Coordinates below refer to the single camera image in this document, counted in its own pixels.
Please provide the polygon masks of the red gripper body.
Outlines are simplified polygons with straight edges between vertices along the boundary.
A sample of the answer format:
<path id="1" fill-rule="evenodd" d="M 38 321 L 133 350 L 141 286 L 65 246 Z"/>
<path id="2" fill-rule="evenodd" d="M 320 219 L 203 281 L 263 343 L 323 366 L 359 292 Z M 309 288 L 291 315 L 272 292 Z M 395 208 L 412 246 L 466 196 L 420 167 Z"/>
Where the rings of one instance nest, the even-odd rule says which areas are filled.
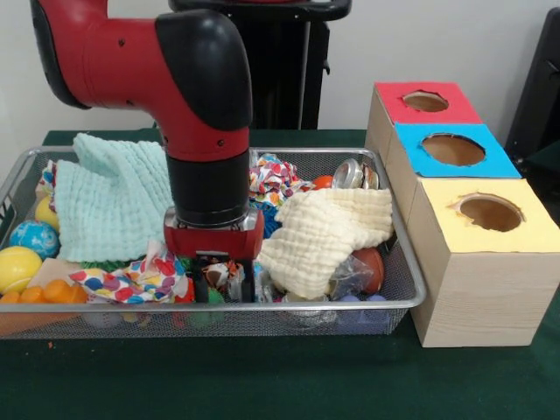
<path id="1" fill-rule="evenodd" d="M 227 255 L 236 261 L 254 260 L 263 243 L 262 213 L 245 217 L 224 227 L 192 227 L 182 224 L 175 213 L 164 217 L 167 248 L 176 256 Z"/>

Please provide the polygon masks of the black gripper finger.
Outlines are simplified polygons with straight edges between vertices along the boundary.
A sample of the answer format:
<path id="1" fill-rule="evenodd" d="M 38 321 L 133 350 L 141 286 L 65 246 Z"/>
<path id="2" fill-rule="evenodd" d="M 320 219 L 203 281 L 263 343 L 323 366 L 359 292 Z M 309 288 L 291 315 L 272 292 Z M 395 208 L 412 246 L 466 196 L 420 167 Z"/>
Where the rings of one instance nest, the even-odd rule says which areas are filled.
<path id="1" fill-rule="evenodd" d="M 194 259 L 194 292 L 197 303 L 208 303 L 208 284 L 203 274 L 205 261 L 199 257 Z"/>
<path id="2" fill-rule="evenodd" d="M 241 282 L 241 301 L 254 302 L 255 301 L 255 276 L 252 260 L 241 260 L 243 267 L 244 279 Z"/>

